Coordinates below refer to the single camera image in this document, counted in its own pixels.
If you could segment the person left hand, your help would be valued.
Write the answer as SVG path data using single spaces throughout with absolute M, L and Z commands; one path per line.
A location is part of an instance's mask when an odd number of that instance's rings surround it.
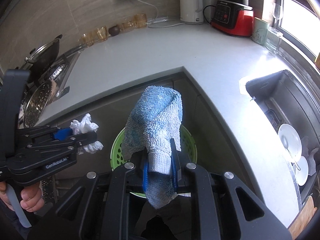
M 9 198 L 6 195 L 7 184 L 4 181 L 1 181 L 1 200 L 4 204 L 12 211 L 12 207 Z M 44 200 L 42 198 L 42 190 L 40 188 L 40 183 L 25 187 L 21 191 L 20 206 L 22 209 L 28 212 L 35 212 L 40 210 L 44 206 Z

